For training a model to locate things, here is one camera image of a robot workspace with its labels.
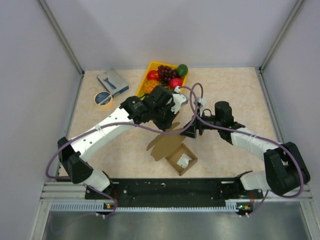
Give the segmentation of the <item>brown cardboard paper box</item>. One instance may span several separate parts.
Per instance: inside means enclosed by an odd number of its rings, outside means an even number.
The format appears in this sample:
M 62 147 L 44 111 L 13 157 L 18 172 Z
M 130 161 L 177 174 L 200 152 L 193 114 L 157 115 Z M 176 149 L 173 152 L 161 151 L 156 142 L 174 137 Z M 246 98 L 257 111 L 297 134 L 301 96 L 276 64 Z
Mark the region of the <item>brown cardboard paper box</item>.
M 150 156 L 156 162 L 165 159 L 175 172 L 182 176 L 198 162 L 198 157 L 184 144 L 185 138 L 180 134 L 158 134 L 147 145 L 146 151 L 151 150 Z M 183 153 L 192 158 L 186 169 L 177 165 Z

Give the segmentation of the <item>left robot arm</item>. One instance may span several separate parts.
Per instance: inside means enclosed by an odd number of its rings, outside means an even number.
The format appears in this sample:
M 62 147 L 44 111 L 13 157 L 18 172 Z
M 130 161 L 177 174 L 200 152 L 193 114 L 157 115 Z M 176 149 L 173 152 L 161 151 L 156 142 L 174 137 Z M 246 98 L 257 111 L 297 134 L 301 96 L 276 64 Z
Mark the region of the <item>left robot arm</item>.
M 114 187 L 108 175 L 95 170 L 88 161 L 101 147 L 122 133 L 145 123 L 153 122 L 158 132 L 172 127 L 188 98 L 177 88 L 170 91 L 156 86 L 142 97 L 130 96 L 108 117 L 85 133 L 71 140 L 65 137 L 58 141 L 58 158 L 73 184 L 90 185 L 102 198 L 109 198 Z

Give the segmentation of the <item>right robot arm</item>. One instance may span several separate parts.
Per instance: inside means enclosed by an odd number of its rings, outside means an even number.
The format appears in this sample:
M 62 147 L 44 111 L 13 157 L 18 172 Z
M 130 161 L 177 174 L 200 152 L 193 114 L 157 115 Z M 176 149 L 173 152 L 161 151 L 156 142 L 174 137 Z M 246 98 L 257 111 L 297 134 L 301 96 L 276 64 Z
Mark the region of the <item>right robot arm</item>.
M 248 151 L 264 163 L 263 171 L 239 175 L 239 182 L 233 185 L 237 197 L 245 198 L 252 190 L 269 190 L 283 196 L 311 180 L 302 155 L 293 142 L 278 143 L 254 134 L 234 120 L 227 101 L 216 102 L 214 112 L 209 115 L 205 114 L 204 99 L 198 98 L 196 104 L 196 118 L 185 126 L 183 136 L 195 139 L 205 130 L 216 130 L 221 139 Z

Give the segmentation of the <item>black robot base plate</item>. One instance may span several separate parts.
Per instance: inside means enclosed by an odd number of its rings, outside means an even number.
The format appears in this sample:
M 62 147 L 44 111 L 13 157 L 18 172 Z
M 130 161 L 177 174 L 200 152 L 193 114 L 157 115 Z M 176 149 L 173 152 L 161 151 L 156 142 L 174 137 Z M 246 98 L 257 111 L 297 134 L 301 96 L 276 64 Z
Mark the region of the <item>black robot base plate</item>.
M 105 194 L 122 208 L 224 207 L 227 200 L 256 199 L 235 178 L 114 178 L 102 193 L 87 188 L 85 199 L 103 200 Z

